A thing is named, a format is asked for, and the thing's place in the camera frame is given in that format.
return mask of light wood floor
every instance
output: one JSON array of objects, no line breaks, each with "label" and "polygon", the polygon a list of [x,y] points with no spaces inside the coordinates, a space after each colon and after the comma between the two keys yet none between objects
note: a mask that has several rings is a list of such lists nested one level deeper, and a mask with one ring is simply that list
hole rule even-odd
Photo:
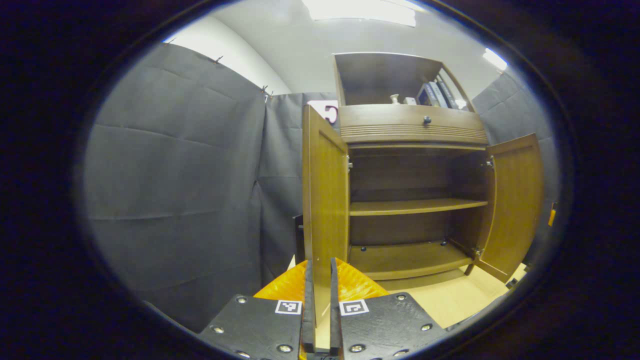
[{"label": "light wood floor", "polygon": [[[466,266],[435,275],[411,279],[378,281],[390,293],[405,291],[441,327],[454,325],[484,309],[508,289],[504,283],[475,267],[465,276]],[[525,273],[520,264],[514,278],[520,280]],[[318,323],[316,347],[329,348],[329,311]]]}]

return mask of ceiling light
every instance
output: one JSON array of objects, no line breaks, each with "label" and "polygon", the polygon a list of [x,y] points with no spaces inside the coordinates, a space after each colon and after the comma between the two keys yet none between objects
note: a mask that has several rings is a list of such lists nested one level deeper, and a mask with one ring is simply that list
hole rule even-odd
[{"label": "ceiling light", "polygon": [[456,99],[456,105],[458,105],[458,109],[462,109],[467,105],[467,102],[464,100]]},{"label": "ceiling light", "polygon": [[415,27],[415,11],[382,0],[302,0],[314,20],[367,19]]},{"label": "ceiling light", "polygon": [[489,49],[484,50],[483,58],[487,59],[493,66],[497,67],[500,71],[504,71],[507,68],[507,63],[498,54]]}]

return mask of wooden shelf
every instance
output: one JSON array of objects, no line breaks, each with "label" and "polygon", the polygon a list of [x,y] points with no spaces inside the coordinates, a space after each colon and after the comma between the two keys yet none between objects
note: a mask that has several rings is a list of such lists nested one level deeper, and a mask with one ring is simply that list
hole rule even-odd
[{"label": "wooden shelf", "polygon": [[349,207],[349,215],[351,215],[352,217],[371,217],[378,215],[433,213],[436,211],[476,208],[485,205],[487,205],[486,201],[454,198],[409,201],[352,202]]},{"label": "wooden shelf", "polygon": [[452,243],[444,246],[438,242],[378,245],[366,249],[351,247],[349,263],[375,281],[436,274],[472,262]]}]

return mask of cabinet door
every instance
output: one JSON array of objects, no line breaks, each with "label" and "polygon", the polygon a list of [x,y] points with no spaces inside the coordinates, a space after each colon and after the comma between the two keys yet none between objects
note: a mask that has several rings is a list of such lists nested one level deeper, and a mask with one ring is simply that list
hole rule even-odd
[{"label": "cabinet door", "polygon": [[316,320],[330,303],[331,258],[347,261],[348,149],[311,106],[303,110],[302,206],[305,257],[313,264]]},{"label": "cabinet door", "polygon": [[543,196],[543,174],[535,134],[487,147],[493,169],[488,176],[488,209],[476,265],[507,282],[522,262],[536,232]]}]

